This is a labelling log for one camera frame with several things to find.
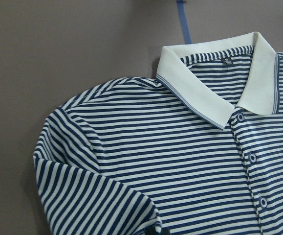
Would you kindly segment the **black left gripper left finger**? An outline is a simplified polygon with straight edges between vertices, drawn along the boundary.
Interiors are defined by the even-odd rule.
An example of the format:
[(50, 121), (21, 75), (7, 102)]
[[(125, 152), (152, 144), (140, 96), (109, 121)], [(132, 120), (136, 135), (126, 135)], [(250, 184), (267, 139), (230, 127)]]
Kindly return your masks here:
[(145, 229), (145, 235), (155, 235), (155, 227), (147, 227)]

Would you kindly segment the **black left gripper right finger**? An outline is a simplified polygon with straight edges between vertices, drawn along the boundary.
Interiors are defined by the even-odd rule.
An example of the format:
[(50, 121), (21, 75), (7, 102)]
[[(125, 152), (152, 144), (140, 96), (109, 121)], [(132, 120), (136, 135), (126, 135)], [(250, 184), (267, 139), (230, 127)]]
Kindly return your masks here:
[(170, 230), (169, 229), (162, 229), (161, 235), (171, 235)]

